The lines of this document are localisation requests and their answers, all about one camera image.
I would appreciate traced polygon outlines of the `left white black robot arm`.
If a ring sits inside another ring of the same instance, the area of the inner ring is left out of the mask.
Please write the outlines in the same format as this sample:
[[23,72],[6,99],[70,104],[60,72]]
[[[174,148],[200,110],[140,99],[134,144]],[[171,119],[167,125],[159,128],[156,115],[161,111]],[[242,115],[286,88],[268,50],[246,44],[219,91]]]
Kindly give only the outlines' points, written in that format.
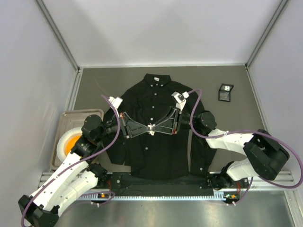
[[106,178],[105,169],[93,159],[105,151],[102,140],[119,133],[128,139],[150,132],[151,125],[131,119],[127,113],[116,116],[116,122],[106,125],[98,115],[90,115],[81,127],[80,138],[63,159],[62,164],[31,195],[23,195],[18,205],[23,227],[53,227],[61,215],[80,196]]

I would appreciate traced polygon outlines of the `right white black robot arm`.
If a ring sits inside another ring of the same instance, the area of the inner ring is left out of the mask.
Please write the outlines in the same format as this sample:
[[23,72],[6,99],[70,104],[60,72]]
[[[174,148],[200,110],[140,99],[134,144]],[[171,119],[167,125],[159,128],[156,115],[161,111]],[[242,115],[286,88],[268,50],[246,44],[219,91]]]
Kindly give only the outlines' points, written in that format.
[[244,160],[231,161],[219,174],[212,176],[209,183],[217,188],[229,187],[245,178],[259,176],[273,181],[282,170],[290,155],[280,142],[264,130],[228,132],[218,129],[210,111],[194,116],[178,108],[155,124],[149,125],[151,134],[156,132],[176,134],[181,127],[189,127],[207,148],[223,149],[245,156]]

